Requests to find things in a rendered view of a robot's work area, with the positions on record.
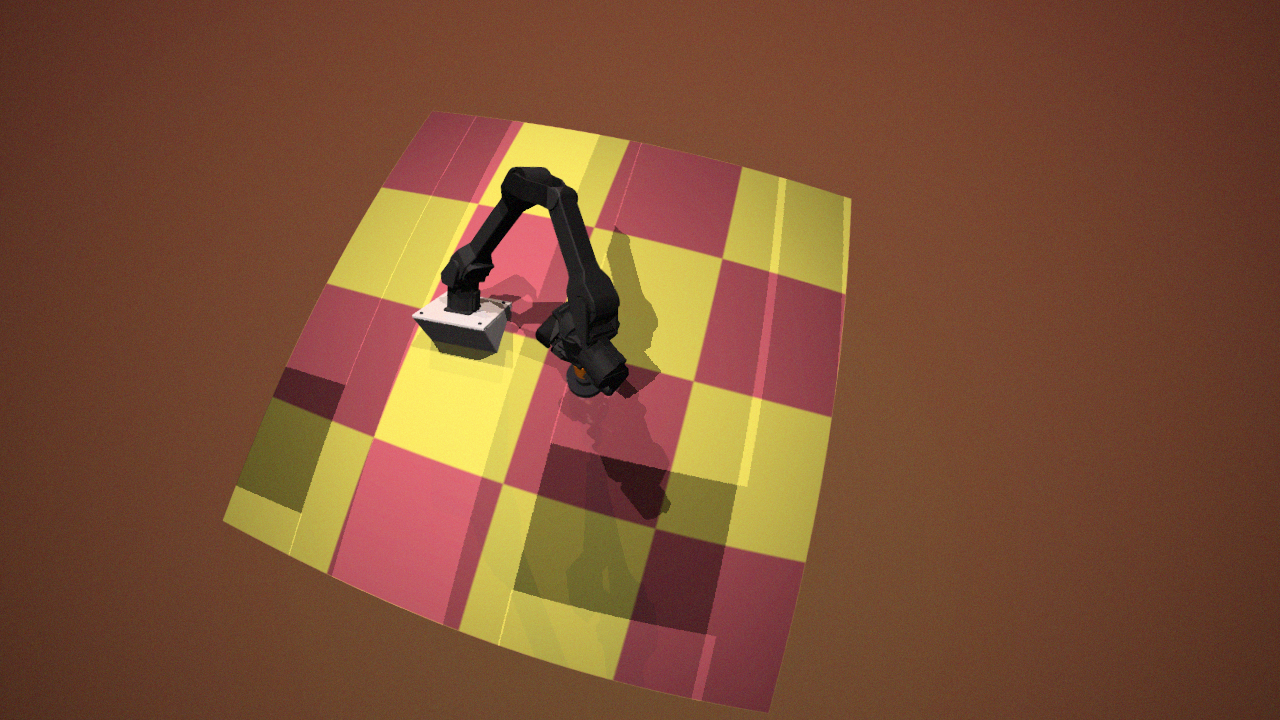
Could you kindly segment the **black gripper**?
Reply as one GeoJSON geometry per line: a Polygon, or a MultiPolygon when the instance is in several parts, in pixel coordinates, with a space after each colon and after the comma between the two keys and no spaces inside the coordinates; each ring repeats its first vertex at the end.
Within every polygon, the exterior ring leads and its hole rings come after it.
{"type": "MultiPolygon", "coordinates": [[[[543,325],[536,331],[536,338],[539,342],[541,342],[543,346],[550,348],[550,352],[556,354],[557,357],[561,357],[561,360],[573,364],[573,366],[579,368],[579,370],[582,369],[582,366],[577,361],[579,354],[571,354],[570,350],[564,348],[564,345],[561,340],[559,322],[557,322],[556,316],[550,315],[547,318],[547,322],[544,322],[543,325]]],[[[618,380],[614,380],[614,383],[612,383],[611,386],[600,389],[602,393],[605,396],[613,395],[614,391],[622,384],[622,382],[627,377],[628,377],[628,366],[626,366],[625,374],[621,375],[618,380]]],[[[596,387],[596,384],[588,375],[588,373],[585,373],[582,378],[588,380],[590,384],[596,387]]],[[[596,389],[599,388],[596,387],[596,389]]]]}

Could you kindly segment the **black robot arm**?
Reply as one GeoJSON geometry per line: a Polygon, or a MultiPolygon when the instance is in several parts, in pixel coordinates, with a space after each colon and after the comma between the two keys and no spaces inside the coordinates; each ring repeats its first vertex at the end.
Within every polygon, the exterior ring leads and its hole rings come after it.
{"type": "Polygon", "coordinates": [[[561,340],[571,354],[579,354],[579,364],[599,389],[611,386],[626,369],[626,357],[611,343],[620,328],[620,296],[596,263],[579,193],[545,167],[512,167],[500,195],[474,240],[452,254],[440,273],[448,286],[443,311],[471,315],[481,307],[479,283],[495,266],[492,252],[525,210],[547,208],[568,273],[568,301],[552,311],[561,340]]]}

